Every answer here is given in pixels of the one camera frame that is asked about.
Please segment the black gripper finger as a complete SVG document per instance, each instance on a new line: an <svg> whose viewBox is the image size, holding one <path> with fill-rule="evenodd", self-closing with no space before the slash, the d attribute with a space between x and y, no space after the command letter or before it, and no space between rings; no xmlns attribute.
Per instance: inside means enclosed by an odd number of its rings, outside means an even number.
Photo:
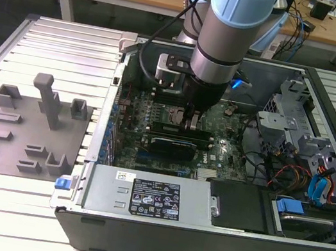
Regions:
<svg viewBox="0 0 336 251"><path fill-rule="evenodd" d="M188 130L196 130L200 129L199 123L201 120L201 116L203 116L203 113L197 110L192 110L189 112L188 122L187 122L187 129Z"/></svg>
<svg viewBox="0 0 336 251"><path fill-rule="evenodd" d="M192 108L191 102L188 102L185 107L184 114L183 114L183 121L182 121L183 126L187 126L187 122L189 121L189 118L191 115L191 112L190 112L191 108Z"/></svg>

